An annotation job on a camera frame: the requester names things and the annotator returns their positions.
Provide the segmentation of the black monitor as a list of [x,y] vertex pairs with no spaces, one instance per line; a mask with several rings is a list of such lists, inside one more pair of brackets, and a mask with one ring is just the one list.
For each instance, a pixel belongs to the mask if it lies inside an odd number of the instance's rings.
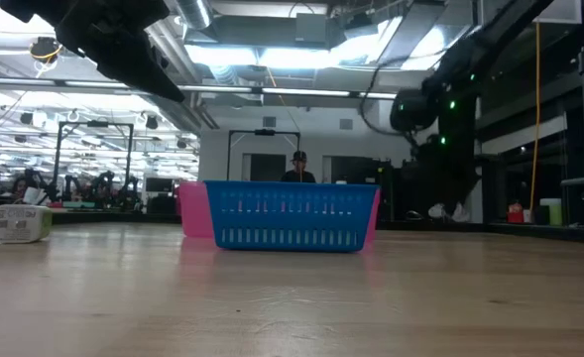
[[146,178],[144,189],[145,192],[170,193],[175,189],[175,182],[172,178]]
[[364,157],[331,158],[331,180],[333,183],[345,181],[351,184],[375,183],[378,162]]

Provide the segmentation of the small white bag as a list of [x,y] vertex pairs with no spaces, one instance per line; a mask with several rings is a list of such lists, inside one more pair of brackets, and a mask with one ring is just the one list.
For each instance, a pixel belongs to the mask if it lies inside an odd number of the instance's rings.
[[434,220],[465,223],[470,220],[470,213],[466,207],[457,202],[452,213],[448,213],[443,203],[437,203],[428,209],[428,216]]

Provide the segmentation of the white green container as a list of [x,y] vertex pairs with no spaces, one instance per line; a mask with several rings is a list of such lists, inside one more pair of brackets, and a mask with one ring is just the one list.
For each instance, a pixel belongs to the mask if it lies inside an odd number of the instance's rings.
[[550,225],[561,226],[563,224],[562,200],[560,198],[542,198],[539,204],[541,207],[547,208]]

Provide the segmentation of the pink plastic basket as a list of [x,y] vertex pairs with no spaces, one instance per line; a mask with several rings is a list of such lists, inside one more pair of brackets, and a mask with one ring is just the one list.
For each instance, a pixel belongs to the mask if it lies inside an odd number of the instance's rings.
[[213,238],[214,230],[206,186],[199,181],[184,181],[177,190],[176,209],[186,237]]

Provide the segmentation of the small white green box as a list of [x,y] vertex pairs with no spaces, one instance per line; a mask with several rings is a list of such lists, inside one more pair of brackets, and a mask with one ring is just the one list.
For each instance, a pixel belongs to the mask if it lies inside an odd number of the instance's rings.
[[53,213],[43,206],[0,205],[0,244],[35,243],[47,238]]

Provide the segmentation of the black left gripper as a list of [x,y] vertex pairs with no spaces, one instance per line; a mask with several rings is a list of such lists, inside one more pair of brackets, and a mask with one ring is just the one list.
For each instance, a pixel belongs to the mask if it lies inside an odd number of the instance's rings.
[[56,25],[58,40],[92,60],[105,76],[182,102],[184,95],[157,62],[146,29],[170,10],[164,0],[74,0]]

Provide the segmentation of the blue slotted plastic basket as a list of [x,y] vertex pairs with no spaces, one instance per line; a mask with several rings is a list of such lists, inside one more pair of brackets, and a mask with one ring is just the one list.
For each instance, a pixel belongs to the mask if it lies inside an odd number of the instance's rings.
[[226,250],[363,249],[378,189],[370,184],[206,183],[216,245]]

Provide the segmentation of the yellow pole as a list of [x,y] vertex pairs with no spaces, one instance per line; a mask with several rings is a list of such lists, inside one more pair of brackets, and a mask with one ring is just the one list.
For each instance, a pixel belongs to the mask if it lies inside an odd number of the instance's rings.
[[540,22],[535,22],[535,123],[532,150],[531,182],[529,210],[533,212],[535,205],[535,185],[538,160],[538,140],[541,120],[541,32]]

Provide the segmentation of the black partition panels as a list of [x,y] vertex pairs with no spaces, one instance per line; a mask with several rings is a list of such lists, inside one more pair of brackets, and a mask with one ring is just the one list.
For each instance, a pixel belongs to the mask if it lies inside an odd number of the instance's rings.
[[424,217],[421,221],[432,220],[428,216],[428,209],[435,204],[427,203],[419,192],[415,169],[415,161],[402,161],[399,167],[395,167],[391,161],[385,161],[378,166],[381,190],[379,221],[383,224],[407,221],[405,214],[409,210],[420,213]]

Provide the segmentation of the round metal air duct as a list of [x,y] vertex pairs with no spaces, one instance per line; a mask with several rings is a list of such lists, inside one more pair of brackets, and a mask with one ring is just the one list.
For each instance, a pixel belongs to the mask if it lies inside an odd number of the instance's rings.
[[213,20],[208,0],[175,0],[178,12],[185,24],[194,30],[209,27]]

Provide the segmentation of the grey ceiling box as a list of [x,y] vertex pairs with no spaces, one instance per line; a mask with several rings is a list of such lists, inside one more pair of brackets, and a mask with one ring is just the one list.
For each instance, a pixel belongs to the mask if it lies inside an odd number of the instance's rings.
[[295,16],[294,39],[299,43],[324,44],[327,38],[327,18],[322,14],[298,13]]

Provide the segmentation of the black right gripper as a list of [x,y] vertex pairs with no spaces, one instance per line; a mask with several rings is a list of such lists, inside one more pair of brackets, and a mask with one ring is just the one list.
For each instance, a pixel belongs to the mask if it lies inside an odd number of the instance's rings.
[[454,221],[456,203],[463,204],[481,178],[473,160],[436,143],[421,145],[415,158],[419,192],[427,203],[443,203],[443,219]]

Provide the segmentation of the long linear ceiling light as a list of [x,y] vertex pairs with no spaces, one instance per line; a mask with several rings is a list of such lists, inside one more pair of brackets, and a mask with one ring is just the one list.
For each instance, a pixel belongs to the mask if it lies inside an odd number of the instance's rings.
[[[315,96],[347,99],[393,100],[395,93],[360,92],[348,90],[293,89],[283,87],[256,86],[218,86],[203,84],[186,84],[177,87],[181,92],[228,93],[228,94],[264,94],[282,96]],[[127,86],[120,82],[87,81],[66,79],[39,79],[31,77],[0,77],[0,90],[36,90],[62,92],[106,92],[111,94],[148,94],[148,91]]]

